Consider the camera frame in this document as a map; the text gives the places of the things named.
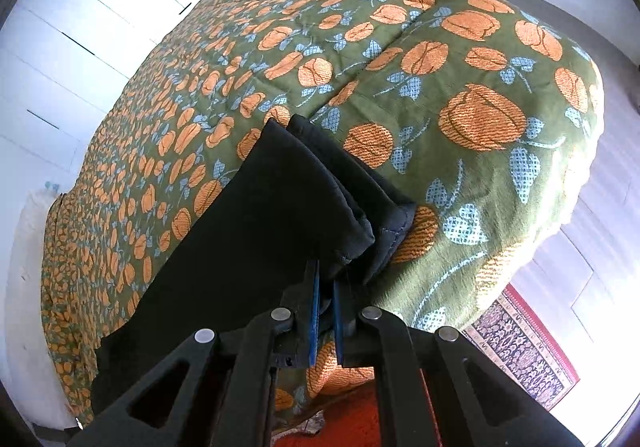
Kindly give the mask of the red fleece jacket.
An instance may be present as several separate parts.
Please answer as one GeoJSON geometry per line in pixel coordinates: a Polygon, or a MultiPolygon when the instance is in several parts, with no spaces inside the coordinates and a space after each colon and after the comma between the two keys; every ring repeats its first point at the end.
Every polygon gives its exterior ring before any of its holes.
{"type": "Polygon", "coordinates": [[[372,368],[311,368],[307,389],[312,397],[331,397],[318,429],[279,434],[273,446],[382,445],[372,368]]]}

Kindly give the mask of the black pants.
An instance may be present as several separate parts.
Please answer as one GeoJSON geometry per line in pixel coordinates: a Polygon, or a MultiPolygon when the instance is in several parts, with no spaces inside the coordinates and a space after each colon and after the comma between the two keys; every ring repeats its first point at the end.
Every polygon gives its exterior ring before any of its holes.
{"type": "Polygon", "coordinates": [[[390,261],[416,204],[295,115],[268,122],[238,173],[170,254],[134,315],[96,350],[101,412],[191,333],[244,327],[317,261],[320,281],[365,285],[390,261]]]}

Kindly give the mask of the green orange floral quilt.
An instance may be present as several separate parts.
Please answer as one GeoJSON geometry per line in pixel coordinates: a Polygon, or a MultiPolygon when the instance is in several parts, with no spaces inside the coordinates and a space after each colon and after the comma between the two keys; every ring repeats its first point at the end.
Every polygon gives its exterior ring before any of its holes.
{"type": "Polygon", "coordinates": [[[506,0],[201,0],[141,63],[44,230],[41,321],[72,414],[96,349],[244,163],[303,115],[418,204],[373,300],[422,330],[483,314],[570,219],[601,73],[506,0]]]}

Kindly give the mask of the white padded headboard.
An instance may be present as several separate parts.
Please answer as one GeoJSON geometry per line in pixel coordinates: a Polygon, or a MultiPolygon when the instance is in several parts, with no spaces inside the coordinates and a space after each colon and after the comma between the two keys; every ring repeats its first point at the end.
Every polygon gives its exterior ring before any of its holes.
{"type": "Polygon", "coordinates": [[[14,233],[6,284],[6,355],[11,396],[26,421],[64,430],[75,416],[49,355],[40,317],[44,226],[58,197],[50,189],[26,196],[14,233]]]}

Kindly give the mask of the pink floral rug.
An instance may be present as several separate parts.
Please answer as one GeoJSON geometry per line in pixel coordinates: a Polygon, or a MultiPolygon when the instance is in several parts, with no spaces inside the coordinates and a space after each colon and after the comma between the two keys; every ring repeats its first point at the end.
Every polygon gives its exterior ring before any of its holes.
{"type": "Polygon", "coordinates": [[[463,334],[548,410],[579,382],[567,355],[513,285],[463,334]]]}

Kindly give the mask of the white wardrobe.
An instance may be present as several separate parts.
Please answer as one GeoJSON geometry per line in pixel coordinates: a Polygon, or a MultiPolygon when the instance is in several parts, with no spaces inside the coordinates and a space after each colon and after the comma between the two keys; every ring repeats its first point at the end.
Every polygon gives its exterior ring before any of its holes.
{"type": "Polygon", "coordinates": [[[198,0],[18,0],[1,30],[1,166],[70,170],[127,81],[198,0]]]}

